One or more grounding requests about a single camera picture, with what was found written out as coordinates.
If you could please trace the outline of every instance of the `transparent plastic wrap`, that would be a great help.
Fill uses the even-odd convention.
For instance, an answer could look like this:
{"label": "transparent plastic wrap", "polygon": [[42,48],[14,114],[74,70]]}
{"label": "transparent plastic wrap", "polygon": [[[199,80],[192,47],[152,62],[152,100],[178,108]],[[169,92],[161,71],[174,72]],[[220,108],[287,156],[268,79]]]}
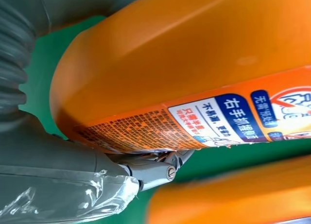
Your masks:
{"label": "transparent plastic wrap", "polygon": [[130,176],[0,166],[0,223],[72,224],[121,213],[139,190]]}

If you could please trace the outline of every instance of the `green background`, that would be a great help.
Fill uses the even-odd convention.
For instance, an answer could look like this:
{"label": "green background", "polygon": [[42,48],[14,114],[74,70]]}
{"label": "green background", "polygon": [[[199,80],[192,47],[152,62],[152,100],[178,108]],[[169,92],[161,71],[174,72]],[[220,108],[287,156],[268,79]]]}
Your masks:
{"label": "green background", "polygon": [[[54,71],[66,47],[79,32],[101,17],[39,38],[26,71],[28,83],[21,89],[28,96],[21,108],[38,117],[49,133],[62,135],[52,120],[49,107],[50,84]],[[311,153],[311,139],[204,149],[196,152],[181,168],[176,182],[195,181],[219,173]],[[124,212],[94,224],[143,224],[146,204],[156,189],[140,192]]]}

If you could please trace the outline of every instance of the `product label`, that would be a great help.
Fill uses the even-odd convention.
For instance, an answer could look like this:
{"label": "product label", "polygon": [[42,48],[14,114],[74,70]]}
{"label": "product label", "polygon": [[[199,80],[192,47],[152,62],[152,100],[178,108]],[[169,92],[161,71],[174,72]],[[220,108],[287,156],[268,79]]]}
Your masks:
{"label": "product label", "polygon": [[240,95],[224,94],[168,110],[188,134],[206,146],[268,141]]}
{"label": "product label", "polygon": [[75,127],[109,153],[166,152],[311,138],[303,67]]}

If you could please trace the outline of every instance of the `bolt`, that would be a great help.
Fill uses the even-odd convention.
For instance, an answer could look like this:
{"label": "bolt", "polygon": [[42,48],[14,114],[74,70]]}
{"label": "bolt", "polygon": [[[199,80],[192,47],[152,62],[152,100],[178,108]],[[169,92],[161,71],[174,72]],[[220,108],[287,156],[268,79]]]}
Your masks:
{"label": "bolt", "polygon": [[168,169],[168,172],[167,172],[168,179],[173,180],[175,178],[175,176],[176,176],[176,169],[174,167],[171,166]]}

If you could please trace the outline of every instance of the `orange object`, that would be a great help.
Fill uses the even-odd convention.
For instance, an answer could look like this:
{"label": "orange object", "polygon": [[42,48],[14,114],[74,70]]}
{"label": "orange object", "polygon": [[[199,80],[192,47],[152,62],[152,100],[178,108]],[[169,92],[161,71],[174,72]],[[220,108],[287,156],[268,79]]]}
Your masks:
{"label": "orange object", "polygon": [[67,49],[52,115],[110,153],[309,138],[310,12],[309,0],[138,0]]}
{"label": "orange object", "polygon": [[311,156],[162,187],[148,224],[272,224],[311,215]]}

